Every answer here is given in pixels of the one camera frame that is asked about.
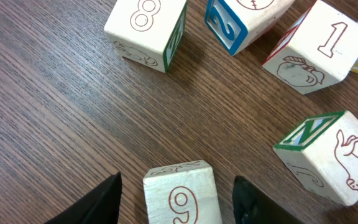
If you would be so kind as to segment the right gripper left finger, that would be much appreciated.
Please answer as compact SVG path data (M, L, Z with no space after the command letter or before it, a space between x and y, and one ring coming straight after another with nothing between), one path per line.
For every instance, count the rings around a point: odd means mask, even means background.
M118 224L121 194L118 172L45 224Z

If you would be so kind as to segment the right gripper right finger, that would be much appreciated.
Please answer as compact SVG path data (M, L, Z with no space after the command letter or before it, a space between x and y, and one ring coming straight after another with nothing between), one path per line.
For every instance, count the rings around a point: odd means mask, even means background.
M234 179L232 204L236 224L303 224L240 175Z

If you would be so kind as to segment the wooden block number nine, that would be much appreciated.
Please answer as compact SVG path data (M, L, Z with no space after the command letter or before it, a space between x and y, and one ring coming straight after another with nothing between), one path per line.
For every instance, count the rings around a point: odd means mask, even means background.
M223 222L213 168L204 160L150 169L143 188L149 223Z

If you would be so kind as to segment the wooden block red picture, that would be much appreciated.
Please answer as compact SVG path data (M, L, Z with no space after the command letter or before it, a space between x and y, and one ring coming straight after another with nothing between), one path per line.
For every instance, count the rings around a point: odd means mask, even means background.
M273 150L307 190L345 206L358 201L358 119L350 111L304 119Z

